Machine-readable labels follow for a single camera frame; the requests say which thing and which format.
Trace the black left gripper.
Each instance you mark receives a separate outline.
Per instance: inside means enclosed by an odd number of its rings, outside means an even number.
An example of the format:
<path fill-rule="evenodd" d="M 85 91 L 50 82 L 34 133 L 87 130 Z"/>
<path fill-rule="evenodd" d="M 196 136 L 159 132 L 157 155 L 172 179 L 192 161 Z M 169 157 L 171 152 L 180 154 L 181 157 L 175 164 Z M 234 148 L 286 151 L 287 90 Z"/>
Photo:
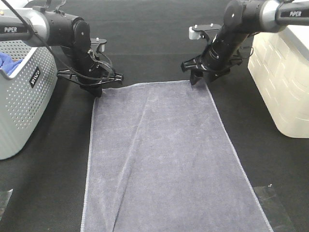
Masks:
<path fill-rule="evenodd" d="M 57 77 L 80 85 L 81 89 L 94 97 L 101 97 L 101 85 L 111 82 L 121 83 L 124 80 L 124 76 L 113 68 L 111 60 L 101 60 L 92 48 L 86 52 L 65 46 L 61 49 L 71 59 L 72 66 L 58 70 Z"/>

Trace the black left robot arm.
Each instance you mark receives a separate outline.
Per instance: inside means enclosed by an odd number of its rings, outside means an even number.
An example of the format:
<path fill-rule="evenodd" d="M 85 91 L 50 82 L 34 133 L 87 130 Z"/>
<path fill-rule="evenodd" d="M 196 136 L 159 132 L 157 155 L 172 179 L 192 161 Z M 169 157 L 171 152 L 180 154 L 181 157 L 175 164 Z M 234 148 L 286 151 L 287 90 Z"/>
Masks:
<path fill-rule="evenodd" d="M 106 40 L 90 37 L 90 25 L 81 17 L 67 14 L 58 7 L 46 6 L 4 10 L 0 17 L 1 41 L 24 41 L 31 47 L 59 46 L 72 65 L 57 71 L 57 77 L 67 79 L 95 97 L 102 95 L 104 84 L 122 82 L 112 61 L 101 60 Z"/>

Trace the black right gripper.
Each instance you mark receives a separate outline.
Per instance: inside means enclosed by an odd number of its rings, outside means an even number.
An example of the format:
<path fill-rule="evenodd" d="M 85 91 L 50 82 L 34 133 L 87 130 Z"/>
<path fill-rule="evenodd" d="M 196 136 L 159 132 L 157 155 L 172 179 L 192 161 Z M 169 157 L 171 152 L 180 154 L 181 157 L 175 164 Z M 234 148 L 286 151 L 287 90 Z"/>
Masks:
<path fill-rule="evenodd" d="M 205 82 L 211 83 L 218 78 L 229 74 L 234 65 L 240 65 L 242 58 L 234 53 L 243 42 L 243 34 L 235 32 L 220 31 L 215 38 L 207 43 L 204 51 L 188 61 L 181 64 L 183 72 L 191 70 L 190 83 L 194 86 L 203 78 Z"/>

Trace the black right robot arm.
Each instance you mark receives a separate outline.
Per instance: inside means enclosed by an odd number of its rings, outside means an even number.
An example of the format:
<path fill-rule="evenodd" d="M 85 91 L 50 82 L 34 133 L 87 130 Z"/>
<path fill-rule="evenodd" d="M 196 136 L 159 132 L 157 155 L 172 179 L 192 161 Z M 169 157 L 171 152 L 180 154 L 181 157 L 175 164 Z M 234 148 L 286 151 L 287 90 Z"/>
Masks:
<path fill-rule="evenodd" d="M 223 24 L 194 25 L 189 39 L 205 39 L 204 51 L 181 64 L 183 72 L 190 70 L 190 83 L 205 79 L 213 82 L 230 73 L 245 59 L 241 44 L 260 32 L 278 33 L 288 25 L 308 26 L 308 1 L 293 0 L 231 0 L 225 9 Z"/>

